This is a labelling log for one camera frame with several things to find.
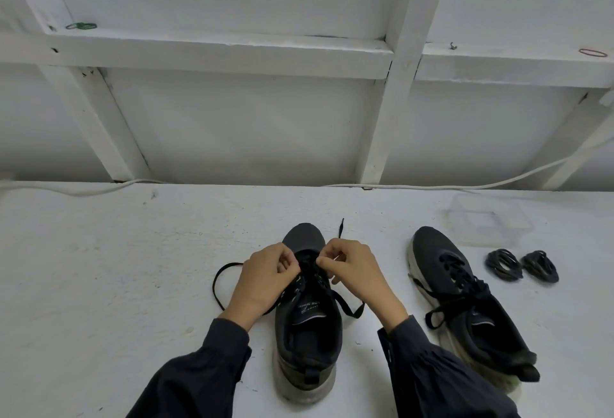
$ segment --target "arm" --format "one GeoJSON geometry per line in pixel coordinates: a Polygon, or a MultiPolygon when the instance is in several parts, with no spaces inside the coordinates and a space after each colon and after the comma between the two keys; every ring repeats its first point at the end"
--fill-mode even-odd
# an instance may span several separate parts
{"type": "Polygon", "coordinates": [[[388,286],[369,247],[333,239],[318,265],[333,277],[333,284],[342,282],[364,300],[382,323],[378,335],[400,417],[518,417],[511,399],[429,342],[388,286]]]}
{"type": "Polygon", "coordinates": [[[203,346],[160,368],[128,418],[231,417],[234,388],[252,353],[248,332],[299,272],[296,258],[282,243],[254,253],[203,346]]]}

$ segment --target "white tabletop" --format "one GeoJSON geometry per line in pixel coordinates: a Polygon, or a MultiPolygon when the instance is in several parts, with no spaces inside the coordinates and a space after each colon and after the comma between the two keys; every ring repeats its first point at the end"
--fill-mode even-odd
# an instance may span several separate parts
{"type": "MultiPolygon", "coordinates": [[[[0,192],[2,415],[125,415],[164,362],[201,345],[219,314],[211,293],[217,269],[305,221],[328,239],[345,218],[344,236],[371,246],[425,327],[429,307],[407,277],[405,250],[423,225],[454,240],[442,210],[457,193],[145,184],[88,198],[0,192]]],[[[483,193],[513,198],[532,221],[533,232],[509,249],[518,258],[545,250],[561,276],[553,287],[530,277],[502,282],[483,265],[491,248],[460,246],[537,353],[541,382],[523,385],[520,414],[611,416],[614,193],[483,193]]],[[[238,271],[220,278],[224,302],[238,271]]],[[[312,407],[293,406],[274,390],[272,318],[250,332],[253,358],[236,388],[234,416],[396,416],[380,324],[368,309],[359,320],[344,317],[334,389],[312,407]]]]}

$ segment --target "shoe sole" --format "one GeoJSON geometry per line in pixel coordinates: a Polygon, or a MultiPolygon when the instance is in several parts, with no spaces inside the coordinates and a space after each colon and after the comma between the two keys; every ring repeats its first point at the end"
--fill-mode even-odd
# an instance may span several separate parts
{"type": "MultiPolygon", "coordinates": [[[[413,250],[414,237],[411,237],[410,244],[407,248],[407,261],[410,265],[410,279],[418,279],[426,290],[431,291],[429,284],[426,282],[426,279],[422,275],[422,271],[416,262],[416,257],[414,256],[413,250]]],[[[439,301],[436,298],[431,297],[428,293],[426,293],[421,287],[416,286],[416,288],[420,291],[422,296],[426,298],[433,308],[438,308],[439,301]]],[[[433,315],[433,324],[439,324],[443,321],[442,313],[435,313],[433,315]]],[[[505,375],[500,373],[499,371],[495,371],[487,366],[482,365],[481,363],[472,359],[472,357],[466,352],[463,346],[456,340],[454,335],[450,332],[448,327],[443,324],[439,329],[437,329],[438,337],[439,337],[439,345],[455,354],[458,358],[463,360],[466,364],[468,364],[472,370],[478,373],[480,376],[484,377],[487,381],[493,384],[498,390],[501,390],[503,393],[510,395],[510,398],[514,401],[518,401],[520,398],[521,386],[520,380],[518,376],[515,375],[505,375]]]]}
{"type": "Polygon", "coordinates": [[[279,364],[279,353],[277,352],[277,349],[275,349],[275,353],[273,353],[272,356],[272,378],[273,382],[275,383],[275,387],[285,399],[293,403],[298,403],[300,405],[311,405],[319,402],[333,389],[336,375],[337,365],[334,365],[333,370],[330,372],[330,375],[323,384],[312,390],[302,390],[292,385],[292,383],[288,381],[288,378],[284,375],[284,372],[281,370],[281,366],[279,364]]]}

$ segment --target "black sleeve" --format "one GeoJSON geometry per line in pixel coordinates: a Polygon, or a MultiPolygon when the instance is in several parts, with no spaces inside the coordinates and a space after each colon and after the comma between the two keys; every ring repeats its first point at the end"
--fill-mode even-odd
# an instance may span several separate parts
{"type": "Polygon", "coordinates": [[[160,368],[128,418],[230,418],[234,386],[252,353],[248,342],[245,329],[214,319],[203,346],[160,368]]]}
{"type": "Polygon", "coordinates": [[[452,353],[433,345],[413,316],[378,331],[399,417],[518,417],[514,402],[452,353]]]}

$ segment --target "transparent plastic box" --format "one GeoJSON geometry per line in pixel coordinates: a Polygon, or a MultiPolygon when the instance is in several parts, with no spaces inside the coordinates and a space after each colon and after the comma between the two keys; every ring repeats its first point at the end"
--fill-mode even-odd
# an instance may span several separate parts
{"type": "Polygon", "coordinates": [[[511,199],[459,193],[445,210],[454,241],[477,247],[510,247],[533,230],[531,220],[511,199]]]}

